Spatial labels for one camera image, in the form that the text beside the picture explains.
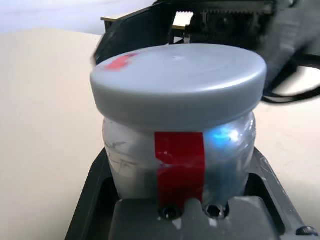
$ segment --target black plastic base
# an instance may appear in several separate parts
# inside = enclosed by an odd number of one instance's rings
[[[119,201],[108,157],[102,150],[90,169],[65,239],[320,239],[313,228],[304,225],[269,162],[257,149],[245,196],[232,198],[228,204],[227,217],[212,221],[199,202],[190,200],[181,224],[176,225],[161,218],[155,201]]]

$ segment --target beige surface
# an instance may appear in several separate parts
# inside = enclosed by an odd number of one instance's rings
[[[320,85],[320,70],[303,67],[287,93]],[[320,232],[320,97],[294,105],[261,103],[255,146],[269,160],[301,218]]]
[[[54,29],[0,35],[0,239],[64,240],[103,147],[89,83],[99,36]],[[304,68],[293,87],[314,86]],[[256,146],[303,220],[320,231],[320,98],[255,110]]]
[[[132,14],[132,12],[128,12],[126,14],[115,15],[115,16],[103,16],[101,17],[102,21],[115,22],[119,18]],[[186,25],[190,24],[191,17],[193,16],[193,12],[177,12],[174,22],[173,29],[185,30]]]
[[[54,29],[0,35],[0,239],[64,240],[102,116],[89,74],[100,36]]]

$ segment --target plastic jar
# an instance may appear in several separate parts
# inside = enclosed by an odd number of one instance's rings
[[[266,71],[256,53],[214,44],[150,47],[99,64],[91,86],[119,196],[183,207],[243,195]]]

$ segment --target red tape on lid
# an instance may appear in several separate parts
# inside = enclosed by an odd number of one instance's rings
[[[105,66],[106,70],[109,71],[119,71],[122,68],[126,67],[129,64],[129,59],[137,56],[138,53],[130,53],[124,56],[116,58],[113,62]]]
[[[156,132],[155,156],[160,205],[184,208],[189,198],[202,202],[205,184],[205,144],[200,132]]]

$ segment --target gray lid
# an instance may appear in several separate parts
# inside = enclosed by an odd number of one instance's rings
[[[99,111],[123,125],[194,131],[233,121],[261,100],[266,63],[214,44],[164,45],[99,64],[90,79]]]

